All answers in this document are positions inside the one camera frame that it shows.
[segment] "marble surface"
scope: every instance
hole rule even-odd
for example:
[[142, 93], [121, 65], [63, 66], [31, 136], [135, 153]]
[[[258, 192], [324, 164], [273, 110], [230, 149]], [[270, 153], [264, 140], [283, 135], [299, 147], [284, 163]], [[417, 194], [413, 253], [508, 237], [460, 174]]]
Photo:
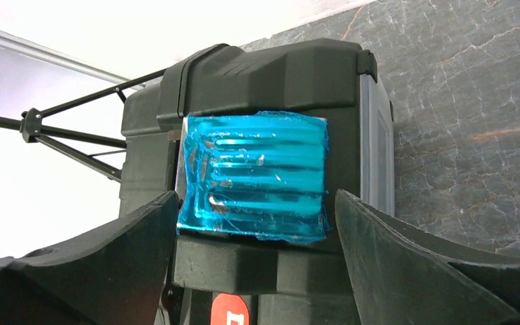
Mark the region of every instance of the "marble surface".
[[244, 48], [321, 37], [376, 54], [395, 108], [397, 217], [520, 257], [520, 1], [375, 1]]

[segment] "blue tape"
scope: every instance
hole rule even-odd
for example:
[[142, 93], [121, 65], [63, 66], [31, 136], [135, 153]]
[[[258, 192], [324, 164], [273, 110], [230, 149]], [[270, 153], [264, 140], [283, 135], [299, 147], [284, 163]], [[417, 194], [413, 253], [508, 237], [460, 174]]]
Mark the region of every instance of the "blue tape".
[[308, 244], [329, 229], [326, 121], [291, 112], [188, 117], [178, 228]]

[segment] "white wall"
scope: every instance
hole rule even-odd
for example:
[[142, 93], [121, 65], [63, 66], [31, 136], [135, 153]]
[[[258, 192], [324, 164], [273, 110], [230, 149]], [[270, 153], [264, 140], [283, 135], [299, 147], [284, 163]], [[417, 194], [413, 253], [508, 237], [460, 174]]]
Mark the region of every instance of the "white wall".
[[133, 78], [371, 1], [0, 0], [0, 30]]
[[[111, 84], [0, 49], [0, 116], [20, 119]], [[45, 119], [45, 125], [119, 137], [123, 105], [114, 95]], [[87, 153], [110, 148], [75, 144]], [[124, 155], [106, 160], [122, 167]], [[0, 129], [0, 257], [19, 257], [118, 217], [119, 184]]]

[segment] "white ceiling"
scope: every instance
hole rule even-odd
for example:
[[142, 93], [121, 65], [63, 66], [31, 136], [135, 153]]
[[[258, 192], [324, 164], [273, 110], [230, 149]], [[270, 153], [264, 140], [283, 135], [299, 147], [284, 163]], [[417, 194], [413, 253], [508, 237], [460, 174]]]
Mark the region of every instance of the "white ceiling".
[[372, 0], [0, 0], [0, 30], [127, 78]]

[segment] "red logo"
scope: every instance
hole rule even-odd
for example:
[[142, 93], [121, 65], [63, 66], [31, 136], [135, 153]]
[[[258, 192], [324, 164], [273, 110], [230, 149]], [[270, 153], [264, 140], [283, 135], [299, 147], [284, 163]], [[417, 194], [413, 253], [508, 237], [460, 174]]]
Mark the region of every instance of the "red logo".
[[210, 325], [249, 325], [250, 313], [242, 298], [221, 293], [212, 302]]

